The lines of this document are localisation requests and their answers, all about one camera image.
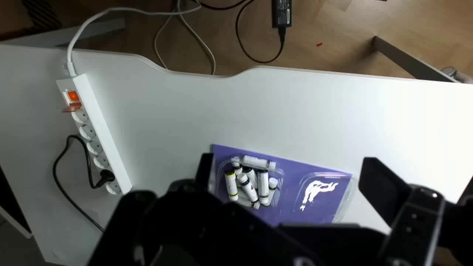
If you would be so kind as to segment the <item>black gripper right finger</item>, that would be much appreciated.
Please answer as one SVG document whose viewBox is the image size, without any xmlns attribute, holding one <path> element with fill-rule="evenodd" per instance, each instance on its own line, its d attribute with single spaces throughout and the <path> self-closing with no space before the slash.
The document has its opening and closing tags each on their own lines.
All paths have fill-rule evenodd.
<svg viewBox="0 0 473 266">
<path fill-rule="evenodd" d="M 385 222 L 396 219 L 411 194 L 411 187 L 376 157 L 362 160 L 358 189 Z"/>
</svg>

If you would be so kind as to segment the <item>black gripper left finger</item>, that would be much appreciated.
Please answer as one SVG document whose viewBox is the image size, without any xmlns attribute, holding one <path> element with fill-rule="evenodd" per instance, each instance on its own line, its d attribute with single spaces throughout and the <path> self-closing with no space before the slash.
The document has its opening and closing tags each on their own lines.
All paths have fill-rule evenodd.
<svg viewBox="0 0 473 266">
<path fill-rule="evenodd" d="M 207 153 L 201 155 L 198 170 L 195 175 L 195 185 L 198 189 L 201 191 L 209 189 L 209 179 L 212 173 L 213 173 L 213 154 Z"/>
</svg>

